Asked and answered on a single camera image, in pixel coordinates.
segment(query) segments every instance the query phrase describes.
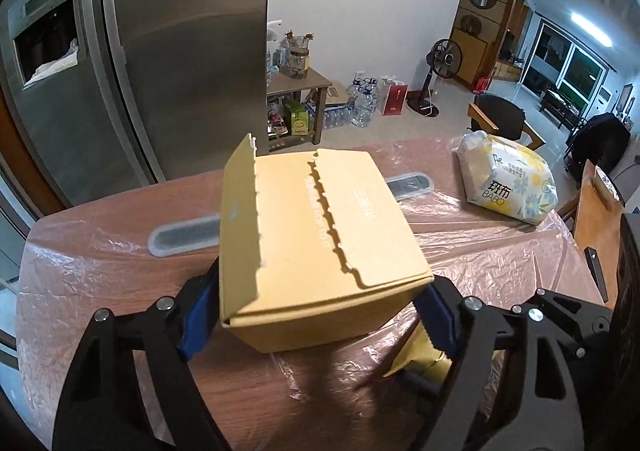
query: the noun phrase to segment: stainless steel refrigerator door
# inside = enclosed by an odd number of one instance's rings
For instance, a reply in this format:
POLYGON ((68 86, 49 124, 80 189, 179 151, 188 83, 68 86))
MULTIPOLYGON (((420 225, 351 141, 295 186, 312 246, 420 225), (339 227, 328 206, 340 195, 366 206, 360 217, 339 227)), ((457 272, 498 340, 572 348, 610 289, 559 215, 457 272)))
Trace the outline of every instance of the stainless steel refrigerator door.
POLYGON ((167 179, 222 168, 248 132, 268 152, 267 0, 108 1, 118 81, 167 179))
POLYGON ((97 0, 3 0, 0 47, 8 103, 31 154, 68 205, 77 205, 153 183, 126 120, 113 73, 104 65, 95 22, 102 23, 97 0), (97 4, 97 16, 93 16, 97 4), (57 9, 71 9, 79 50, 78 64, 25 86, 24 59, 17 38, 57 9))

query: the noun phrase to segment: transparent plastic sheet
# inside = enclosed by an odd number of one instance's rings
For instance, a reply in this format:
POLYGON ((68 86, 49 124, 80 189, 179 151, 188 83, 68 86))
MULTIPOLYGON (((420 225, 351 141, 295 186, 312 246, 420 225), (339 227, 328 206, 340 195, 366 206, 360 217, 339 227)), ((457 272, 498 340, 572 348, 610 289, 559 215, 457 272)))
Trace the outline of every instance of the transparent plastic sheet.
MULTIPOLYGON (((539 286, 601 303, 556 214, 536 229, 466 202, 452 152, 459 144, 417 139, 363 148, 385 177, 415 171, 433 179, 433 192, 402 200, 401 208, 434 272, 463 295, 502 307, 539 286)), ((146 243, 156 227, 219 213, 221 195, 222 172, 207 173, 78 206, 31 230, 20 269, 18 358, 47 446, 68 366, 94 311, 142 311, 204 273, 217 248, 156 258, 146 243)), ((279 354, 259 354, 217 327, 189 366, 234 450, 404 450, 423 419, 415 397, 382 373, 416 322, 407 306, 366 337, 279 354)), ((152 426, 170 441, 143 354, 136 363, 152 426)))

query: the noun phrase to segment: green box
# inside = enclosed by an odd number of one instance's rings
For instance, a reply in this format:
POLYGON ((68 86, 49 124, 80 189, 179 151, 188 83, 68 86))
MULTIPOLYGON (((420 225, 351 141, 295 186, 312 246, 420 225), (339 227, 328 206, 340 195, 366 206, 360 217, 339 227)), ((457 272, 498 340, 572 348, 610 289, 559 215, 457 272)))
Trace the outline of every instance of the green box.
POLYGON ((284 102, 284 121, 292 136, 308 135, 309 113, 299 101, 284 102))

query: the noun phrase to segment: electric fan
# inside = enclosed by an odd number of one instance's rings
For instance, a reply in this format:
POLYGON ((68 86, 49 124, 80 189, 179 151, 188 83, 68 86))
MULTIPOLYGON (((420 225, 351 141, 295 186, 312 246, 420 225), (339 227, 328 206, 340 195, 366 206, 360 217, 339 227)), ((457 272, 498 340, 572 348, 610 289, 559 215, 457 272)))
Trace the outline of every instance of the electric fan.
POLYGON ((440 111, 431 103, 431 78, 433 73, 449 79, 456 75, 462 65, 462 51, 460 46, 453 40, 438 41, 427 54, 427 64, 429 65, 429 73, 424 81, 422 91, 418 98, 408 98, 409 107, 425 117, 436 117, 440 111))

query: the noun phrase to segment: ceiling light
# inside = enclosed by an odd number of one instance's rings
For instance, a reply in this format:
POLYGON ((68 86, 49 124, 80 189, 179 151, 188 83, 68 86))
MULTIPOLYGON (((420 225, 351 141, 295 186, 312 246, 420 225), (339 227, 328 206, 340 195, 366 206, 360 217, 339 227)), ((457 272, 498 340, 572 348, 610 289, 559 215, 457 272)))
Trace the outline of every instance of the ceiling light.
POLYGON ((602 32, 599 28, 593 25, 589 20, 587 20, 584 16, 580 14, 571 15, 571 19, 578 25, 580 25, 584 30, 586 30, 589 34, 591 34, 596 40, 598 40, 601 44, 606 47, 610 47, 613 45, 611 43, 611 38, 607 36, 604 32, 602 32))

